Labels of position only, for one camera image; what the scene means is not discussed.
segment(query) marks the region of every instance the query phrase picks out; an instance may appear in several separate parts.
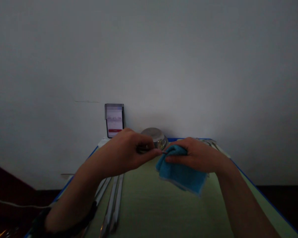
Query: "hand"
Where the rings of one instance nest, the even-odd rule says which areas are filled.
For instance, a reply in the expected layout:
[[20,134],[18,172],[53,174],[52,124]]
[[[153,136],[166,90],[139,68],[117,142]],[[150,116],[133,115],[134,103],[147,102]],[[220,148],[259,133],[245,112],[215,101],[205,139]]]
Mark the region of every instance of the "hand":
[[[139,145],[147,145],[151,150],[145,154],[138,154],[136,147]],[[96,168],[102,178],[107,178],[137,169],[161,154],[161,150],[155,149],[150,136],[126,128],[97,150],[86,163]]]
[[171,145],[183,147],[188,151],[188,155],[167,156],[166,162],[168,163],[183,164],[205,173],[217,173],[221,171],[221,169],[225,167],[224,164],[229,161],[229,159],[218,150],[192,137],[172,142],[169,146]]

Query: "blue table edge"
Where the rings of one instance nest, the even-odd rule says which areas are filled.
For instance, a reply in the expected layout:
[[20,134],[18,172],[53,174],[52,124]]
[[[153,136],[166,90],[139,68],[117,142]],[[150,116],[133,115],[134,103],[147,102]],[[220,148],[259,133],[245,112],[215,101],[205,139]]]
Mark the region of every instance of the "blue table edge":
[[[184,138],[168,138],[169,142],[174,142],[179,139],[184,139]],[[92,154],[97,150],[98,146],[93,150],[93,152],[88,156],[91,157]],[[240,170],[240,172],[250,181],[250,183],[259,191],[259,193],[267,200],[267,202],[278,212],[278,214],[290,225],[290,227],[298,234],[297,229],[283,216],[283,214],[268,200],[268,198],[258,189],[258,187],[247,177],[247,175],[237,166],[237,164],[231,159],[231,161],[235,164],[235,166]],[[71,179],[67,182],[67,184],[64,186],[64,188],[60,191],[60,193],[56,196],[56,198],[53,200],[53,202],[56,202],[56,200],[60,197],[60,195],[64,192],[64,190],[67,188],[67,186],[70,184],[74,176],[71,177]],[[24,238],[27,238],[29,235],[29,232],[24,236]]]

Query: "cable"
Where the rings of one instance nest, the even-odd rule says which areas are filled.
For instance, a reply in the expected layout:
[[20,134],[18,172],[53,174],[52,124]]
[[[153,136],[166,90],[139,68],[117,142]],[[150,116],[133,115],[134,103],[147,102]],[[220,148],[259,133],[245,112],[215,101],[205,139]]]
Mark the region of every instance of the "cable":
[[7,205],[10,205],[10,206],[14,206],[14,207],[20,207],[20,208],[32,207],[32,208],[43,209],[43,208],[48,208],[49,207],[49,206],[39,207],[39,206],[34,206],[34,205],[21,206],[21,205],[17,205],[17,204],[14,204],[14,203],[4,202],[4,201],[1,201],[1,200],[0,200],[0,203],[7,204]]

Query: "microfiber cloth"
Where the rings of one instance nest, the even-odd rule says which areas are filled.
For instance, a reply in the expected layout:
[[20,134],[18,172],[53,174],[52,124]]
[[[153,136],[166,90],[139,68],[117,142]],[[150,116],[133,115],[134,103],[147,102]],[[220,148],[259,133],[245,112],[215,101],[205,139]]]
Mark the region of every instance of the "microfiber cloth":
[[182,190],[187,190],[201,197],[207,173],[196,171],[182,164],[167,163],[165,158],[169,155],[187,155],[186,149],[172,145],[167,149],[167,154],[161,156],[156,164],[156,170],[162,180],[169,181]]

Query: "smartphone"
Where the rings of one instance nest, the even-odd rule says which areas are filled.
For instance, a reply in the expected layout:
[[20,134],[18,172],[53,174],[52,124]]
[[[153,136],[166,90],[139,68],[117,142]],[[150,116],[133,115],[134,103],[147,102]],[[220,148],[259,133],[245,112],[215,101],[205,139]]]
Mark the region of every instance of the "smartphone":
[[118,132],[124,129],[124,105],[123,104],[105,104],[105,116],[107,137],[113,138]]

